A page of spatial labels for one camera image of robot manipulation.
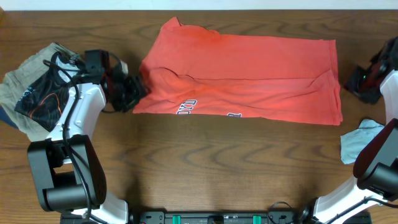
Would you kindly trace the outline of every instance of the white wall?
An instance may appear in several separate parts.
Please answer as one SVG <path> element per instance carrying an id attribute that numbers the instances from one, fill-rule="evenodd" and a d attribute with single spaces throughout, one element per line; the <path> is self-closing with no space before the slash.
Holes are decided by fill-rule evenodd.
<path id="1" fill-rule="evenodd" d="M 398 9 L 398 0 L 0 0 L 15 10 Z"/>

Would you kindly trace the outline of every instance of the wooden table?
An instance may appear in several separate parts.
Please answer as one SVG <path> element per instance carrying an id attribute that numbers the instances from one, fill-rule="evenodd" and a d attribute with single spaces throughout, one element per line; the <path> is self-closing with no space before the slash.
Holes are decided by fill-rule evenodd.
<path id="1" fill-rule="evenodd" d="M 131 70 L 171 17 L 222 34 L 336 39 L 340 82 L 398 34 L 397 11 L 90 11 L 7 12 L 0 26 L 0 74 L 59 42 L 83 53 L 106 49 Z M 363 118 L 385 123 L 384 102 L 341 91 L 340 126 L 224 116 L 101 114 L 93 144 L 108 188 L 130 205 L 177 210 L 301 207 L 352 174 L 340 161 L 340 136 Z M 25 134 L 0 123 L 0 223 L 58 223 L 40 208 Z M 396 210 L 370 209 L 374 223 L 397 223 Z"/>

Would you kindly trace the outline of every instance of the red shirt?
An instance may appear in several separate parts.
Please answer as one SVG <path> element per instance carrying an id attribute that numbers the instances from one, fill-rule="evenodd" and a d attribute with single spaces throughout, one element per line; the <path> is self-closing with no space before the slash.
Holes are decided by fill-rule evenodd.
<path id="1" fill-rule="evenodd" d="M 343 120 L 334 40 L 221 35 L 174 17 L 140 72 L 150 93 L 134 113 Z"/>

